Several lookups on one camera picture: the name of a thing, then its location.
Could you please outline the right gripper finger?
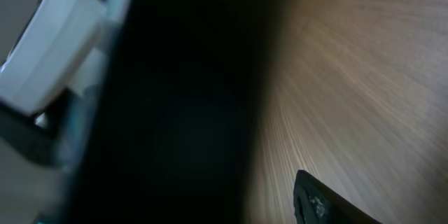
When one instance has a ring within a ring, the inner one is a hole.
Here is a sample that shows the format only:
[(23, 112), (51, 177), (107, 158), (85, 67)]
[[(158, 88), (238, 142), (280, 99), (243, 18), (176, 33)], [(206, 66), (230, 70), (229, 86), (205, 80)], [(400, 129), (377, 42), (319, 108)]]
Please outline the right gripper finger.
[(379, 224), (305, 170), (298, 170), (293, 189), (297, 224)]

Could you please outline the Galaxy smartphone teal screen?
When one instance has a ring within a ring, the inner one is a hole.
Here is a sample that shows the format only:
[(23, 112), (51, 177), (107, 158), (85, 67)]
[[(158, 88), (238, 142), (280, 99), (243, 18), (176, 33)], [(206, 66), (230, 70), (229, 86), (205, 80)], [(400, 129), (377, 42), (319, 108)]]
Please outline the Galaxy smartphone teal screen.
[(131, 0), (57, 223), (241, 223), (284, 0)]

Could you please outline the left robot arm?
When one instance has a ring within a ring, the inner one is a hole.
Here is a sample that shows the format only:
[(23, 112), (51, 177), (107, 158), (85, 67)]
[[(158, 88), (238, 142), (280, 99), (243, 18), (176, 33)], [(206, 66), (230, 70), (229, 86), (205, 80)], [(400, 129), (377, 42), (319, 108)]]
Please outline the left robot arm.
[(1, 138), (53, 165), (71, 102), (98, 88), (131, 0), (39, 0), (1, 65)]

